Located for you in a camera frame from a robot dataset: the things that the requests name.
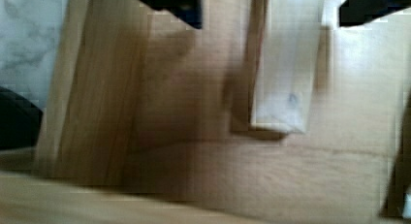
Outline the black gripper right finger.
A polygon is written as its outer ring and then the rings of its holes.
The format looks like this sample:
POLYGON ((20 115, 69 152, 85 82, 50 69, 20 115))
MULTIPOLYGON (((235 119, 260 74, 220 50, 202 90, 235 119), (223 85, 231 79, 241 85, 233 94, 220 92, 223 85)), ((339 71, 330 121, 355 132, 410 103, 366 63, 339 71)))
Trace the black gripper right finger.
POLYGON ((340 27, 360 26, 410 7, 411 0, 345 0, 338 8, 340 27))

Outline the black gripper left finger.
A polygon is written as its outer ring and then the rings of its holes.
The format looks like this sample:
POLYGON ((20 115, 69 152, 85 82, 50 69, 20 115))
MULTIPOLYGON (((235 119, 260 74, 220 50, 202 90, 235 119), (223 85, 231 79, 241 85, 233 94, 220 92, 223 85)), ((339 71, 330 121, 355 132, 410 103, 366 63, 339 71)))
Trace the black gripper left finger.
POLYGON ((195 29, 203 28, 203 0, 140 0, 154 11, 168 11, 195 29))

